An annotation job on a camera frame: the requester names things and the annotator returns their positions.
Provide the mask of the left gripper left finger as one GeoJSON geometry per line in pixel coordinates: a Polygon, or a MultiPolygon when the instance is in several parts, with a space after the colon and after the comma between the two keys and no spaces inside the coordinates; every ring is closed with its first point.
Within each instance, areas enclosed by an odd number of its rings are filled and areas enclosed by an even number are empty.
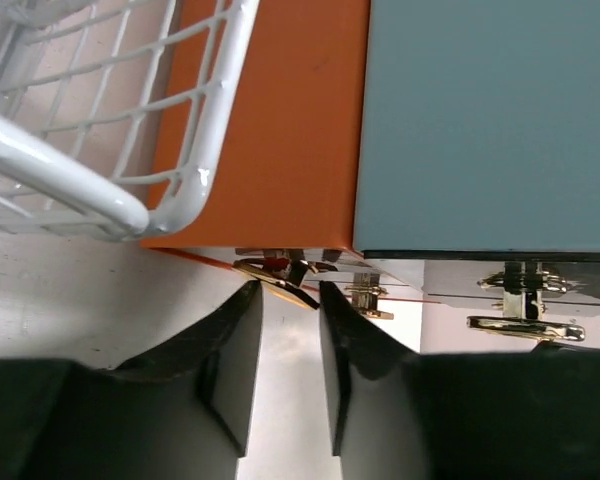
{"type": "Polygon", "coordinates": [[[263,292],[113,369],[0,359],[0,479],[232,479],[247,451],[263,292]]]}

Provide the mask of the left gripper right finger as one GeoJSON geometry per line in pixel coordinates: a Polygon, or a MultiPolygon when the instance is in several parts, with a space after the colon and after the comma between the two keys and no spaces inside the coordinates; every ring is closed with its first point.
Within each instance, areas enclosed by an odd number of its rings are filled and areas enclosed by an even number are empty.
{"type": "Polygon", "coordinates": [[[331,450],[347,479],[600,479],[600,349],[417,353],[323,281],[331,450]]]}

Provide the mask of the clear plastic drawer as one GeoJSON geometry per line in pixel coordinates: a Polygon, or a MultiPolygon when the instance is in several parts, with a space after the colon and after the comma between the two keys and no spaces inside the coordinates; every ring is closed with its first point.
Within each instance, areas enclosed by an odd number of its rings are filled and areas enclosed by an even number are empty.
{"type": "Polygon", "coordinates": [[[476,338],[600,348],[600,263],[429,260],[423,293],[476,338]]]}
{"type": "Polygon", "coordinates": [[[405,274],[391,273],[349,250],[237,248],[232,267],[259,280],[275,295],[314,310],[322,282],[335,284],[353,309],[369,319],[394,318],[383,309],[383,302],[430,302],[421,291],[422,266],[410,267],[405,274]]]}

